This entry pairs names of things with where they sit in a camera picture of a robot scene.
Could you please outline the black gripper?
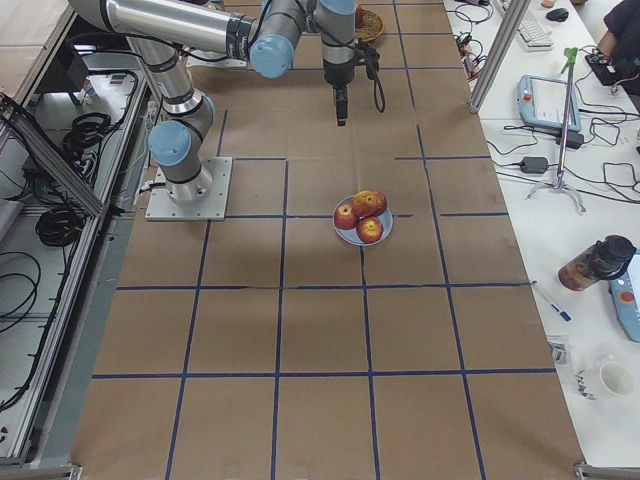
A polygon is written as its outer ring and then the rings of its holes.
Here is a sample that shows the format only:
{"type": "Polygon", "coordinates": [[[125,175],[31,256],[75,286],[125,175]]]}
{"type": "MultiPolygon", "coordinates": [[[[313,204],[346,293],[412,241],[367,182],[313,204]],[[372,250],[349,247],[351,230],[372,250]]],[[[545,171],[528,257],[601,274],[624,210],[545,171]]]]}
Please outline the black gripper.
{"type": "Polygon", "coordinates": [[[323,70],[325,81],[333,87],[333,99],[338,126],[345,126],[348,119],[348,91],[346,86],[354,79],[354,43],[338,45],[323,42],[323,70]]]}

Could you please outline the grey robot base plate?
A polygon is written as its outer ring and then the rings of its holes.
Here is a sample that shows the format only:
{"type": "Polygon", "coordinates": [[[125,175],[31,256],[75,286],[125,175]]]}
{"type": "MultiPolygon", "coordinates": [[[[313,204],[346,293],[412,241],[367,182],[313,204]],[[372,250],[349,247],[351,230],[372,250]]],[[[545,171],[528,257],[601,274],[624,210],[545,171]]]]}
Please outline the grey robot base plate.
{"type": "Polygon", "coordinates": [[[201,160],[201,171],[191,182],[169,182],[158,170],[145,218],[149,221],[224,221],[228,203],[233,159],[208,157],[201,160]]]}

